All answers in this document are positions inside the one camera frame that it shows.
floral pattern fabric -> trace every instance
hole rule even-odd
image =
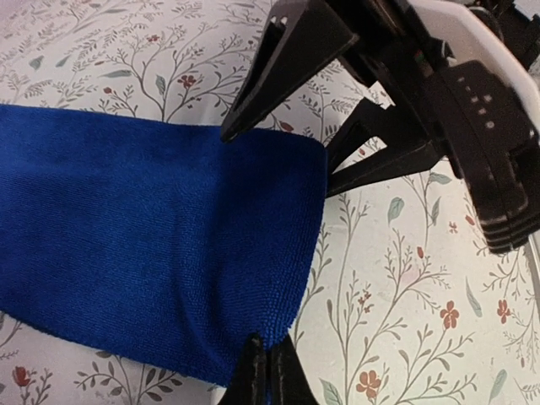
[[[271,5],[27,2],[0,22],[0,102],[218,125]],[[390,102],[333,62],[261,126],[327,143],[363,97]],[[372,139],[352,160],[382,147]],[[319,403],[540,404],[532,258],[530,246],[488,254],[466,187],[445,161],[327,200],[290,331]],[[220,391],[0,314],[1,404],[199,405]]]

